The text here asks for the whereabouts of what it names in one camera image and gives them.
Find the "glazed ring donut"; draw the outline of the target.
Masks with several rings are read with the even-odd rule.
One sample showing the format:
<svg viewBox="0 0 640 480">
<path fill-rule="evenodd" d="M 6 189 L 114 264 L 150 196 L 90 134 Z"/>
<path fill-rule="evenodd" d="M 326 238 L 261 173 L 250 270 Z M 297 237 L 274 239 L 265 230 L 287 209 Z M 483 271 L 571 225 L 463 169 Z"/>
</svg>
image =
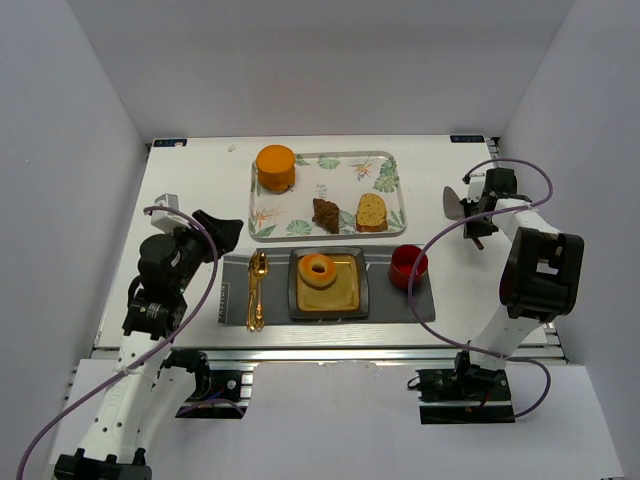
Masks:
<svg viewBox="0 0 640 480">
<path fill-rule="evenodd" d="M 303 256 L 298 262 L 302 280 L 314 288 L 326 288 L 337 277 L 334 261 L 326 255 L 314 253 Z"/>
</svg>

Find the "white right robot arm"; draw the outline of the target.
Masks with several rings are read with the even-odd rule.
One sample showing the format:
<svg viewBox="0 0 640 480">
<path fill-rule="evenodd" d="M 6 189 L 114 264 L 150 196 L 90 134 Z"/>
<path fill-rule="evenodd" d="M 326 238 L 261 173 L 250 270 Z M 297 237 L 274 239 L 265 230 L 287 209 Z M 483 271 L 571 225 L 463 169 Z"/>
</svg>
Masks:
<svg viewBox="0 0 640 480">
<path fill-rule="evenodd" d="M 460 201 L 463 237 L 478 243 L 498 231 L 511 241 L 499 283 L 500 306 L 488 324 L 460 352 L 455 381 L 466 395 L 499 384 L 506 359 L 540 326 L 568 315 L 577 299 L 584 240 L 551 226 L 529 197 L 517 192 L 515 172 L 492 168 L 464 178 Z"/>
</svg>

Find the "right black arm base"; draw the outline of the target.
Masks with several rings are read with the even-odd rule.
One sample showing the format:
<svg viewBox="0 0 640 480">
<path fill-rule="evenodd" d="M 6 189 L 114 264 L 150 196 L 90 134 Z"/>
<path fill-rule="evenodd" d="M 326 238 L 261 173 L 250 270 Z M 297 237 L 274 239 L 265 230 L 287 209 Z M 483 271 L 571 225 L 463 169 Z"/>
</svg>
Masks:
<svg viewBox="0 0 640 480">
<path fill-rule="evenodd" d="M 515 422 L 504 371 L 493 380 L 462 378 L 453 369 L 421 369 L 407 381 L 418 394 L 422 425 L 507 424 Z"/>
</svg>

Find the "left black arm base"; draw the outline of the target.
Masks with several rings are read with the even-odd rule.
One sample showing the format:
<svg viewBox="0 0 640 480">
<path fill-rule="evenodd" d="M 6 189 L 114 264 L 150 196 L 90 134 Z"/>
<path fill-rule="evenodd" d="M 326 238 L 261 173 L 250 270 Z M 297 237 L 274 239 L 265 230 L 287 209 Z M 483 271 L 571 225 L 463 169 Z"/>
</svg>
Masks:
<svg viewBox="0 0 640 480">
<path fill-rule="evenodd" d="M 246 369 L 211 364 L 198 350 L 174 350 L 162 362 L 159 378 L 185 373 L 192 393 L 179 406 L 180 419 L 241 419 L 248 408 L 252 380 Z"/>
</svg>

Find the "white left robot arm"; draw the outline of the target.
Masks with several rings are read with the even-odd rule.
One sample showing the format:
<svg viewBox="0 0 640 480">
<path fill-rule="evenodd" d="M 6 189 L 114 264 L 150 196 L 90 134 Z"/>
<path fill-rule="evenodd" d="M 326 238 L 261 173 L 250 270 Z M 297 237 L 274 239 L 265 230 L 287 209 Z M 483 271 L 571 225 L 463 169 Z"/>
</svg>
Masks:
<svg viewBox="0 0 640 480">
<path fill-rule="evenodd" d="M 216 219 L 202 210 L 185 215 L 147 207 L 157 233 L 139 247 L 138 274 L 127 293 L 126 316 L 111 379 L 73 454 L 62 454 L 56 479 L 149 479 L 148 463 L 160 432 L 191 397 L 205 397 L 210 369 L 197 350 L 175 350 L 176 335 L 199 309 L 184 294 L 203 264 L 216 267 L 239 241 L 243 222 Z"/>
</svg>

